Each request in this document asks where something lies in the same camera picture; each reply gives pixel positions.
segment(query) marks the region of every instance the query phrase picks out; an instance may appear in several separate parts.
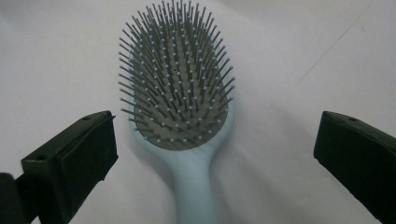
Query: plastic handle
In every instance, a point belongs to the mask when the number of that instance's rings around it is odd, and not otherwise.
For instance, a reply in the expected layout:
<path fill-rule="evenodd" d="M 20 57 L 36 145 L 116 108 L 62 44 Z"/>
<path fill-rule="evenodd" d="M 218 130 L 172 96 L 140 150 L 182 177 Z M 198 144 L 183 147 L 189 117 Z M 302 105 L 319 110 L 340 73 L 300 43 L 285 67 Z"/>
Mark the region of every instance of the plastic handle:
<path fill-rule="evenodd" d="M 184 160 L 172 165 L 178 224 L 219 224 L 209 182 L 210 160 Z"/>

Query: hairbrush head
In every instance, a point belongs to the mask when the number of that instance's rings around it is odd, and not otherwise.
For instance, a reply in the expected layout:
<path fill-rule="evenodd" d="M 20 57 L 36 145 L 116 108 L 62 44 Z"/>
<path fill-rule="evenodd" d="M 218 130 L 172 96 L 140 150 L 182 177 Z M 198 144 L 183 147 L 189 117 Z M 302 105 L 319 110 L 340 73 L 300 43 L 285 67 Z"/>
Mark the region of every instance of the hairbrush head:
<path fill-rule="evenodd" d="M 126 23 L 120 46 L 121 100 L 131 109 L 134 130 L 152 145 L 169 150 L 198 147 L 223 127 L 229 116 L 234 77 L 212 14 L 177 2 L 138 11 Z"/>

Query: light blue hairbrush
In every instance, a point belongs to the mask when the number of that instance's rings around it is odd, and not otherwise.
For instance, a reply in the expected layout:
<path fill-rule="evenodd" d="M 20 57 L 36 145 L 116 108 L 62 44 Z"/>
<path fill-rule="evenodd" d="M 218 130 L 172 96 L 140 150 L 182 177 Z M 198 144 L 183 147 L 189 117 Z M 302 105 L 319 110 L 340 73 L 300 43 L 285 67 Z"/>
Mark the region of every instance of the light blue hairbrush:
<path fill-rule="evenodd" d="M 205 7 L 181 0 L 146 9 L 120 38 L 122 111 L 173 174 L 177 223 L 217 224 L 209 167 L 233 126 L 233 67 Z"/>

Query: pin bristle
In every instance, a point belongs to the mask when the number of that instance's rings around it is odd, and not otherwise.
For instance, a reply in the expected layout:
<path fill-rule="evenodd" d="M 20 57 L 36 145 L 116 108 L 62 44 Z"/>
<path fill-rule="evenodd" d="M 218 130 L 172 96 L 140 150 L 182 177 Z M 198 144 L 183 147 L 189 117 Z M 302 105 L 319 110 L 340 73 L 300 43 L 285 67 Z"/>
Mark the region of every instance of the pin bristle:
<path fill-rule="evenodd" d="M 234 77 L 212 13 L 180 1 L 138 11 L 126 23 L 119 55 L 121 91 L 134 111 L 130 121 L 151 144 L 169 150 L 198 147 L 227 118 Z"/>

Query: white surface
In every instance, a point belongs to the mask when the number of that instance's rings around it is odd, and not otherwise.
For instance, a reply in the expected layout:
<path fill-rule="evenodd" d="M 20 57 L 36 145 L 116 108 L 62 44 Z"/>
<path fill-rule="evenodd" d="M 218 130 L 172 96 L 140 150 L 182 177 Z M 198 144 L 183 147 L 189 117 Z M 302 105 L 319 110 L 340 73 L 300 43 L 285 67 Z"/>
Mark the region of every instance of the white surface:
<path fill-rule="evenodd" d="M 19 176 L 20 159 L 85 115 L 117 116 L 120 158 L 71 223 L 176 222 L 170 175 L 132 138 L 118 100 L 118 37 L 150 3 L 0 2 L 1 172 Z M 211 176 L 223 223 L 379 223 L 312 152 L 323 110 L 396 135 L 396 3 L 200 4 L 236 76 L 235 126 Z"/>

